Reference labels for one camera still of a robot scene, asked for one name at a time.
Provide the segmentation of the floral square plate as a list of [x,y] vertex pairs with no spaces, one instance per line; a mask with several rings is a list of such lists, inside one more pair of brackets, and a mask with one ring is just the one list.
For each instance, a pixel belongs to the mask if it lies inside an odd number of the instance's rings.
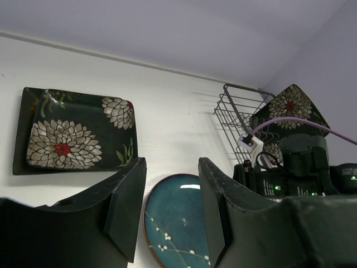
[[[295,84],[290,85],[277,96],[271,99],[262,109],[255,112],[250,119],[250,128],[281,117],[295,117],[315,122],[329,127],[319,110],[304,91]],[[268,160],[272,165],[282,164],[282,153],[279,142],[286,136],[294,134],[308,134],[311,136],[327,136],[329,133],[319,128],[297,121],[279,121],[259,130],[255,136],[264,142],[263,150],[275,156]]]
[[26,162],[51,170],[117,170],[138,157],[134,105],[109,97],[26,88]]

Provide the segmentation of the blue round plate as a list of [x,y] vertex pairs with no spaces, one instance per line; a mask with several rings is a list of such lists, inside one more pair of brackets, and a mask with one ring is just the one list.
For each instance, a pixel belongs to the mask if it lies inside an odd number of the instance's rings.
[[210,267],[199,178],[173,174],[150,191],[143,233],[159,267]]

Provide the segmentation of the teal square plate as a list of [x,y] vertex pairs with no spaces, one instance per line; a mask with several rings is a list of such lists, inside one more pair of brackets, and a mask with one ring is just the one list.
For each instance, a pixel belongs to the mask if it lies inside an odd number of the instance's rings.
[[[51,170],[39,167],[29,166],[26,162],[27,139],[30,132],[30,117],[29,114],[30,100],[25,97],[22,92],[20,114],[18,117],[15,150],[13,157],[13,174],[15,175],[30,175],[30,174],[51,174],[51,173],[66,173],[66,172],[86,172],[90,170],[71,171],[71,170]],[[94,171],[114,171],[114,170],[94,170]]]

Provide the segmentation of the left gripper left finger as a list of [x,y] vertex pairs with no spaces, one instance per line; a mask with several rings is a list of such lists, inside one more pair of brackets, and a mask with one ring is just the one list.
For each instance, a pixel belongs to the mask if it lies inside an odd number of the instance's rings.
[[139,157],[53,206],[1,199],[2,267],[127,267],[134,261],[146,184]]

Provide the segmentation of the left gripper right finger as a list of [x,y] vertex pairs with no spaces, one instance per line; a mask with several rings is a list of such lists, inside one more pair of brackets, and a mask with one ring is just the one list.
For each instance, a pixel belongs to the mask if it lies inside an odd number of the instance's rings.
[[356,198],[264,198],[198,164],[212,267],[355,267]]

